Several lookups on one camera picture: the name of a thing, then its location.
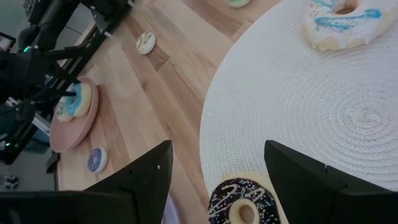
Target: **sprinkled donut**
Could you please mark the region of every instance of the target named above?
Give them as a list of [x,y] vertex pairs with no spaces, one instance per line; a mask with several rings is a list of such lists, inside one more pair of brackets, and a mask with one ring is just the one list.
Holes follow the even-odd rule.
[[348,49],[383,33],[397,12],[395,0],[311,0],[304,34],[320,50]]
[[250,223],[286,223],[283,209],[278,205],[279,201],[270,192],[274,189],[271,186],[270,190],[267,190],[263,184],[271,184],[269,178],[268,181],[263,181],[265,178],[268,177],[258,174],[235,174],[223,181],[213,191],[210,198],[208,207],[210,223],[247,223],[248,221],[241,216],[241,209],[244,207],[249,207],[252,211]]
[[64,96],[68,114],[74,117],[87,114],[93,96],[90,85],[87,83],[72,84],[68,91],[76,93],[76,96]]

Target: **white frosted donut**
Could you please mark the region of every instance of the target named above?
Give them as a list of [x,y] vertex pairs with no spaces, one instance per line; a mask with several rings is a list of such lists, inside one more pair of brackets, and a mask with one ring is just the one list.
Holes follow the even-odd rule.
[[156,45],[156,37],[151,32],[145,32],[139,36],[136,42],[136,49],[140,54],[149,54]]
[[304,35],[320,50],[368,44],[394,22],[397,0],[311,0]]
[[68,114],[75,117],[87,114],[93,97],[90,85],[87,83],[72,84],[68,89],[76,93],[76,96],[64,96]]
[[67,122],[73,119],[73,116],[69,115],[67,112],[67,106],[65,104],[65,97],[61,97],[60,101],[57,103],[55,109],[55,114],[60,122]]

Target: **pink plate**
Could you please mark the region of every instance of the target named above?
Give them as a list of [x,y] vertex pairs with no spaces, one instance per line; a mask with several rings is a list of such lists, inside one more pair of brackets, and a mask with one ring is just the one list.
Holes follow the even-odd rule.
[[98,109],[98,89],[95,83],[88,77],[80,77],[79,80],[88,83],[93,91],[91,107],[88,113],[80,118],[74,118],[69,122],[60,122],[54,115],[50,129],[50,145],[54,152],[63,152],[73,149],[86,137],[93,125]]

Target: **toy donut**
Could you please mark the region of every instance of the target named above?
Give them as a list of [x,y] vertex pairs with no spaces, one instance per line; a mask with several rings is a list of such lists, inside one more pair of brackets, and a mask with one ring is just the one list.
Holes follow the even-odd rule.
[[87,83],[72,84],[68,91],[76,93],[76,96],[63,97],[68,114],[74,117],[81,117],[87,114],[93,97],[90,85]]
[[156,37],[151,32],[145,32],[139,36],[136,42],[136,49],[140,54],[146,55],[151,52],[156,44]]
[[251,2],[251,0],[228,0],[229,5],[234,8],[243,7]]
[[390,27],[398,12],[396,3],[391,0],[311,0],[304,16],[304,35],[320,50],[368,44]]
[[57,119],[60,122],[67,122],[73,119],[73,116],[69,115],[67,112],[65,100],[66,99],[62,97],[61,100],[57,103],[57,107],[55,109],[55,114],[57,115]]
[[101,172],[108,163],[108,153],[102,147],[95,148],[88,157],[87,168],[94,173]]
[[287,223],[265,174],[238,173],[225,177],[210,197],[208,215],[211,224]]

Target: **woven placemat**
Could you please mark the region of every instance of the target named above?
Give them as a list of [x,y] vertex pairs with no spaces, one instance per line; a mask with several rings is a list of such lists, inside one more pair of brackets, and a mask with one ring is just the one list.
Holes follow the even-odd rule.
[[220,65],[200,133],[209,193],[222,173],[265,172],[267,139],[398,189],[398,22],[369,45],[321,52],[303,38],[305,4],[278,3]]

